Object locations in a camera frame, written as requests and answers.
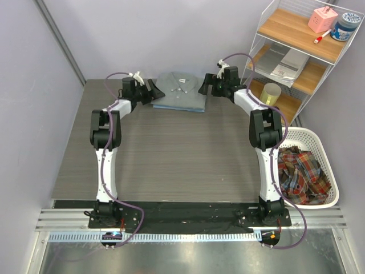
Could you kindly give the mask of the light blue shirt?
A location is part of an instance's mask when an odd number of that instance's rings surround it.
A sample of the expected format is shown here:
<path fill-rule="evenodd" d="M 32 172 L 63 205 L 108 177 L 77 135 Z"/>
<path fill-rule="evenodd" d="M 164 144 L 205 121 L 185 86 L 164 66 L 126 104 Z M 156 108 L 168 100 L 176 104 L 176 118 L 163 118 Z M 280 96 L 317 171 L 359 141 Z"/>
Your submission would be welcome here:
<path fill-rule="evenodd" d="M 184 107 L 172 107 L 172 106 L 162 106 L 153 104 L 153 108 L 157 109 L 166 109 L 166 110 L 177 110 L 177 111 L 189 111 L 189 112 L 197 112 L 197 113 L 204 113 L 204 108 L 184 108 Z"/>

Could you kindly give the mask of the grey long sleeve shirt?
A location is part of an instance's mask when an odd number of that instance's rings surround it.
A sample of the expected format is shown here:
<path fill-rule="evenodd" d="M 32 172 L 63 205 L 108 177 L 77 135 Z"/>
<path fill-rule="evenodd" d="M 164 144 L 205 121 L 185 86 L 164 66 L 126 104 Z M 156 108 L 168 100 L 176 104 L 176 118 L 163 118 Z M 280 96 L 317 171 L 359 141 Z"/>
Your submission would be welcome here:
<path fill-rule="evenodd" d="M 203 81 L 203 78 L 184 72 L 160 74 L 155 85 L 165 94 L 165 97 L 152 101 L 152 105 L 205 108 L 206 95 L 198 93 Z"/>

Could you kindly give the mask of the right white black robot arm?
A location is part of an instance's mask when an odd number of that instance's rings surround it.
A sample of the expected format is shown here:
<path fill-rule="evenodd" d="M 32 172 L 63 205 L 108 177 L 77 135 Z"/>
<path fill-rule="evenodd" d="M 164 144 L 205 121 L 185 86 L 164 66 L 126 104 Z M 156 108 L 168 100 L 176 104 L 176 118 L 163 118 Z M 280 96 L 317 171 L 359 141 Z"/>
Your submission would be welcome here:
<path fill-rule="evenodd" d="M 238 68 L 222 64 L 217 74 L 206 74 L 199 93 L 228 98 L 249 115 L 249 142 L 257 153 L 260 174 L 258 220 L 274 224 L 284 213 L 283 197 L 278 190 L 278 146 L 283 140 L 281 113 L 257 99 L 248 86 L 241 84 Z"/>

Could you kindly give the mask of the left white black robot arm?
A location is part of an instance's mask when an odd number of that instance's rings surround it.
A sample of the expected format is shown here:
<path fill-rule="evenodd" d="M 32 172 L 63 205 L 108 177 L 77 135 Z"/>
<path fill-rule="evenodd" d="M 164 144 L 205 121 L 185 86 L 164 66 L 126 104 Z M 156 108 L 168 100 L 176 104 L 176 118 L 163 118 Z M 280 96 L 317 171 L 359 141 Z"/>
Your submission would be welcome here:
<path fill-rule="evenodd" d="M 152 84 L 144 80 L 139 72 L 124 73 L 122 88 L 118 94 L 112 94 L 114 102 L 91 114 L 90 143 L 95 149 L 98 162 L 98 191 L 91 219 L 103 222 L 110 228 L 121 222 L 120 206 L 116 190 L 116 156 L 121 145 L 121 119 L 132 113 L 138 103 L 143 105 L 165 96 Z"/>

